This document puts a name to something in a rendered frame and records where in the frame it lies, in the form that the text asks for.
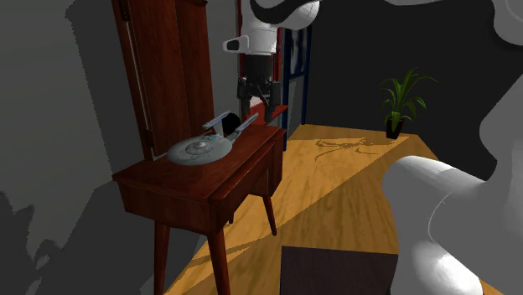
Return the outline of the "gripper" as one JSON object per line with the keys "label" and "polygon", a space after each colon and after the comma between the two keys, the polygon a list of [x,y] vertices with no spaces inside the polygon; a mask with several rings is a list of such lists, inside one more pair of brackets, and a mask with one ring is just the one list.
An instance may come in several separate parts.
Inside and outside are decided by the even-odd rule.
{"label": "gripper", "polygon": [[281,101],[281,83],[272,81],[272,56],[245,54],[243,76],[237,82],[237,98],[241,101],[241,116],[250,114],[251,99],[258,96],[264,105],[264,121],[272,120],[272,113]]}

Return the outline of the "red low cabinet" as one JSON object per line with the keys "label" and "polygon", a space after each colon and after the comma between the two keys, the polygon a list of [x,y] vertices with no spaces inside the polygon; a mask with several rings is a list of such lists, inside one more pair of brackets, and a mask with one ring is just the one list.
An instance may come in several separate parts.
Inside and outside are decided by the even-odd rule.
{"label": "red low cabinet", "polygon": [[[269,122],[274,121],[278,116],[283,114],[286,110],[287,110],[287,106],[277,105],[275,107],[275,110],[272,112],[272,118]],[[265,105],[264,104],[257,104],[255,106],[252,106],[250,108],[250,113],[246,116],[246,118],[249,119],[251,116],[254,116],[256,113],[258,114],[258,116],[252,122],[252,125],[267,125],[268,122],[265,121]]]}

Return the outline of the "black round object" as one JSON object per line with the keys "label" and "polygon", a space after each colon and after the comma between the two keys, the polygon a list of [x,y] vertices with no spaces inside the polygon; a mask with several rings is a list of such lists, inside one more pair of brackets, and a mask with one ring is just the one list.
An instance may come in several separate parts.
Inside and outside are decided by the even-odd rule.
{"label": "black round object", "polygon": [[241,119],[235,113],[229,113],[222,119],[222,127],[225,136],[230,135],[241,124]]}

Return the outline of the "grey spaceship model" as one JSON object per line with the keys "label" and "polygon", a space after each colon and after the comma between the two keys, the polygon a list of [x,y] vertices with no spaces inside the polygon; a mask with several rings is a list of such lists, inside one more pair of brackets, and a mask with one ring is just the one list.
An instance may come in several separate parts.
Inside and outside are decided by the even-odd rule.
{"label": "grey spaceship model", "polygon": [[258,116],[258,113],[250,116],[227,137],[204,133],[177,142],[167,151],[167,158],[172,163],[184,166],[199,166],[220,160],[232,150],[235,140]]}

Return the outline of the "tall brown wooden door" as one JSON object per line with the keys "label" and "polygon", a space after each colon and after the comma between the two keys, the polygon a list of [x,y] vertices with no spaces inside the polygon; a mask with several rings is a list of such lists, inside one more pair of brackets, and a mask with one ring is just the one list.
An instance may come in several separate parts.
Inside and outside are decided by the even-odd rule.
{"label": "tall brown wooden door", "polygon": [[142,151],[162,157],[214,116],[207,0],[111,0]]}

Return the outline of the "brown wooden desk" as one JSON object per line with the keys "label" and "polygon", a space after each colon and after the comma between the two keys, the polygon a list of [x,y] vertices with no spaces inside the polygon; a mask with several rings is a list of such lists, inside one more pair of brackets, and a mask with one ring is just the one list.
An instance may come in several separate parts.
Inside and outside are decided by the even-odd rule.
{"label": "brown wooden desk", "polygon": [[162,157],[113,174],[126,212],[154,222],[154,295],[163,295],[173,228],[206,236],[217,292],[230,295],[223,228],[252,194],[262,197],[271,230],[277,229],[271,197],[282,180],[285,133],[280,127],[249,126],[213,163],[182,166]]}

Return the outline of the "green potted plant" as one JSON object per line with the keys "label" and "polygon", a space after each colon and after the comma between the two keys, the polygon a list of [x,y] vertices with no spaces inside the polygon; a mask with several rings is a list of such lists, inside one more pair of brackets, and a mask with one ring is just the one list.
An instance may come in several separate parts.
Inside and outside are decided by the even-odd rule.
{"label": "green potted plant", "polygon": [[420,96],[411,96],[412,88],[421,80],[438,82],[429,75],[420,75],[417,73],[417,67],[413,67],[406,72],[402,82],[397,78],[386,78],[379,84],[380,89],[390,95],[379,108],[381,111],[386,105],[391,106],[384,118],[387,138],[397,139],[405,120],[414,122],[417,118],[416,104],[424,110],[427,109],[427,103]]}

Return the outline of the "blue frame rack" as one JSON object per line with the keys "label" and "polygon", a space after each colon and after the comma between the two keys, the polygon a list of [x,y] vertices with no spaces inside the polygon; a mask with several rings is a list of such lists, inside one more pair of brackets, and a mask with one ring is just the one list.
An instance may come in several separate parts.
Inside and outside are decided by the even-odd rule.
{"label": "blue frame rack", "polygon": [[282,102],[287,110],[282,126],[287,138],[305,123],[312,25],[300,30],[285,29],[283,36]]}

